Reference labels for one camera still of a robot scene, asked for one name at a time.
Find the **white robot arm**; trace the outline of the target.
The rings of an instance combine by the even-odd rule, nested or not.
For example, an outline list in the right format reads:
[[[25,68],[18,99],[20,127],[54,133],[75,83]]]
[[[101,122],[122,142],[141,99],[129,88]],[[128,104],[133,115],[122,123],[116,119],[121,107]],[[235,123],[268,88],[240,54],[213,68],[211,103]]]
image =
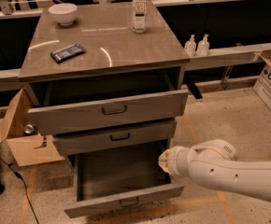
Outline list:
[[[224,140],[169,148],[158,164],[172,177],[188,176],[204,188],[271,202],[271,161],[239,161],[235,148]]]

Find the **white and yellow gripper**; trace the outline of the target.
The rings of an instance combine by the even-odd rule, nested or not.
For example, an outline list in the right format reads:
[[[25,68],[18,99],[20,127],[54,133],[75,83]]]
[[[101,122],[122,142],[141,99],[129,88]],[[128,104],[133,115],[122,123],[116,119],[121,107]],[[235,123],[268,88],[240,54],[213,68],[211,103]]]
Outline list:
[[[172,176],[186,176],[188,173],[188,151],[186,147],[176,146],[163,152],[159,159],[159,166]]]

